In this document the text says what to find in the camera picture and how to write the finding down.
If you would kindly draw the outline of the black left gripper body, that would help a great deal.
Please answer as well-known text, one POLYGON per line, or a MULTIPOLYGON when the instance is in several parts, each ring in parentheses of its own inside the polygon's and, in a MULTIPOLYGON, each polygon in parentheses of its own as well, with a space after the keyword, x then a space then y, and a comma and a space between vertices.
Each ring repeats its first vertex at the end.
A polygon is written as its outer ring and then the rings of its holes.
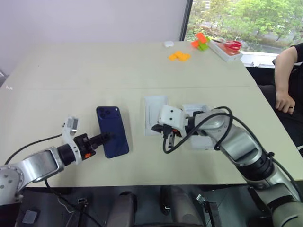
POLYGON ((92 143, 90 141, 90 138, 86 133, 76 136, 73 141, 76 143, 79 152, 81 160, 84 161, 96 154, 96 151, 93 149, 92 143))

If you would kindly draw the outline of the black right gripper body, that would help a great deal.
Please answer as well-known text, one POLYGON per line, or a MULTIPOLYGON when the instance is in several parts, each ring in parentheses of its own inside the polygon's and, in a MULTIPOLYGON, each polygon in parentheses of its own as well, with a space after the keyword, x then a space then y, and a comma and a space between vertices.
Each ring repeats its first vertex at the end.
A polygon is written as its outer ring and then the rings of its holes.
POLYGON ((174 136, 182 138, 182 135, 179 130, 172 128, 169 125, 163 125, 162 127, 163 138, 167 139, 169 135, 172 133, 174 136))

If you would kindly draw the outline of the person's bare hand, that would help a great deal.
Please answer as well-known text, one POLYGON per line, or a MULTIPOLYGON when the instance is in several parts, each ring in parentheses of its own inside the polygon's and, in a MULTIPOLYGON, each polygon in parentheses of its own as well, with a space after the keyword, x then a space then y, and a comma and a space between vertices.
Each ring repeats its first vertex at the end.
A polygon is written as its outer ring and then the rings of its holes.
POLYGON ((276 109, 290 115, 294 112, 295 101, 291 98, 287 91, 276 91, 276 109))

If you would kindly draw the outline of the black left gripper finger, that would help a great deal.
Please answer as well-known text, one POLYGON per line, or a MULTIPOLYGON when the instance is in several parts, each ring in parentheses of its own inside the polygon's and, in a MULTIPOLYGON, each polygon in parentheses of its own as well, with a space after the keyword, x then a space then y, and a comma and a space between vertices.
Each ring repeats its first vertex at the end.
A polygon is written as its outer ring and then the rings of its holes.
POLYGON ((97 149, 99 146, 106 144, 109 139, 92 139, 92 149, 97 149))
POLYGON ((94 137, 91 137, 92 142, 109 142, 112 139, 111 133, 101 133, 94 137))

